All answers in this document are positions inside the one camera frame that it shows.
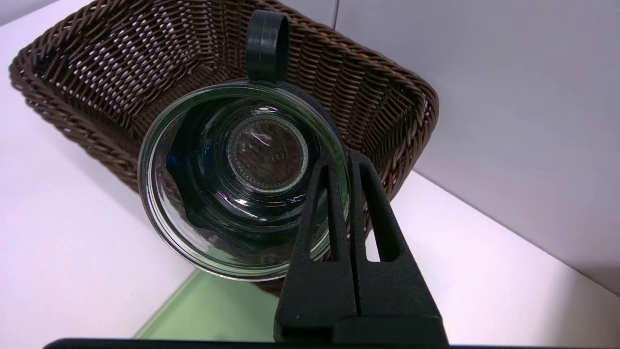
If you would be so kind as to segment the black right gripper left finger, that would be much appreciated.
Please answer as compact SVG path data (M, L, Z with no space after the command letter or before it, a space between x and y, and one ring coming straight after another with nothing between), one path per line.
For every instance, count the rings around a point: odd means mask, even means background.
M319 198L327 194L331 261L310 256ZM273 325L276 341L330 341L334 325L357 314L354 276L338 177L330 160L314 166Z

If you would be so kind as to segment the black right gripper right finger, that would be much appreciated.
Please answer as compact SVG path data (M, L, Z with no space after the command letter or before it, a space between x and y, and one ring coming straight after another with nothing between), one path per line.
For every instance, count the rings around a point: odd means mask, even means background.
M447 346L447 332L372 162L351 152L350 256L356 314L334 325L334 342Z

